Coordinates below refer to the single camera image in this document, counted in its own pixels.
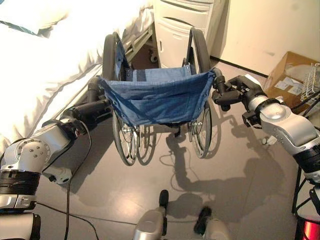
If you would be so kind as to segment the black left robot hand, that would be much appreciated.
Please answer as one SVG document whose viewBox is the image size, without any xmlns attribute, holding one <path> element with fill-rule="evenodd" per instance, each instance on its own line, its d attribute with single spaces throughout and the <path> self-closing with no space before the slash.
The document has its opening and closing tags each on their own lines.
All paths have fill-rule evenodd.
<svg viewBox="0 0 320 240">
<path fill-rule="evenodd" d="M 72 108 L 73 118 L 82 121 L 89 130 L 112 116 L 110 101 L 107 99 L 85 103 Z"/>
</svg>

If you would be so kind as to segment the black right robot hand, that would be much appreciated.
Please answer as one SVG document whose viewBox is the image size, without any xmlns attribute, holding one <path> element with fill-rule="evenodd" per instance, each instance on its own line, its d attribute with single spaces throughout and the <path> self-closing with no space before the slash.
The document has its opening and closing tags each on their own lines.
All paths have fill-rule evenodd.
<svg viewBox="0 0 320 240">
<path fill-rule="evenodd" d="M 250 111 L 249 103 L 253 99 L 259 96 L 267 97 L 259 82 L 252 81 L 243 75 L 238 75 L 229 81 L 225 81 L 223 75 L 217 76 L 212 86 L 215 91 L 211 98 L 225 112 L 231 108 L 230 105 L 239 102 L 242 102 L 245 109 Z"/>
</svg>

